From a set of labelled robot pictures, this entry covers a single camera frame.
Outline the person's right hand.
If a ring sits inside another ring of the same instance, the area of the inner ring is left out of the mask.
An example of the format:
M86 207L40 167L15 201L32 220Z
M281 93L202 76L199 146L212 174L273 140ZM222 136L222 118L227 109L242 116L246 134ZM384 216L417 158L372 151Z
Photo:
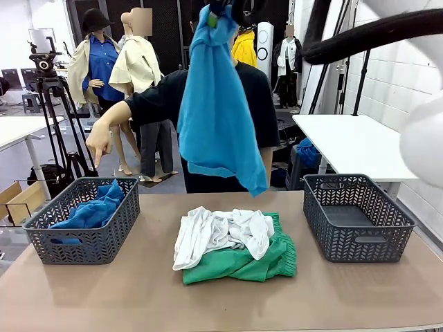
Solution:
M110 154L112 150L111 132L105 118L95 122L86 140L86 146L93 155L95 168L98 168L102 157Z

